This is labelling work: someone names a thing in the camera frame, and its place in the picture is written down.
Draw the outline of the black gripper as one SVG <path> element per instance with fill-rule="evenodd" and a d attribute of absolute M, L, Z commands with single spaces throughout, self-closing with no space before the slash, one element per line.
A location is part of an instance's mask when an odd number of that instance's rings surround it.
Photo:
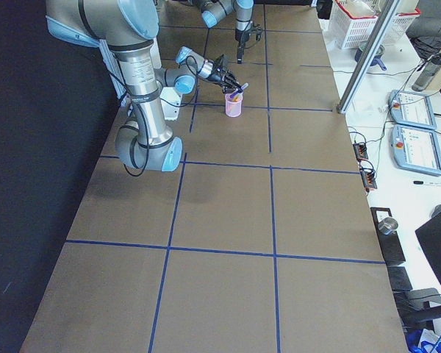
<path fill-rule="evenodd" d="M 237 41 L 237 64 L 241 64 L 243 62 L 245 45 L 250 38 L 250 28 L 251 19 L 244 21 L 236 20 L 235 40 Z"/>
<path fill-rule="evenodd" d="M 209 82 L 219 86 L 223 93 L 233 93 L 241 88 L 241 84 L 229 70 L 228 64 L 227 56 L 222 54 L 214 60 L 209 75 Z"/>

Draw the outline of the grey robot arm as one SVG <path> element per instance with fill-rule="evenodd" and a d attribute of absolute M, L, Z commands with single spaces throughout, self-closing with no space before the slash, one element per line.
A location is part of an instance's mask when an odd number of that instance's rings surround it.
<path fill-rule="evenodd" d="M 87 47 L 107 42 L 133 106 L 115 140 L 127 167 L 162 172 L 178 168 L 183 145 L 165 123 L 163 88 L 188 94 L 198 79 L 220 86 L 224 93 L 241 88 L 224 56 L 208 60 L 185 46 L 176 57 L 179 68 L 155 68 L 150 50 L 159 19 L 152 1 L 47 1 L 46 20 L 57 39 Z"/>
<path fill-rule="evenodd" d="M 253 0 L 190 0 L 188 4 L 198 8 L 208 28 L 213 28 L 231 13 L 236 15 L 235 40 L 237 41 L 237 63 L 243 63 L 246 44 L 255 30 L 253 22 Z"/>

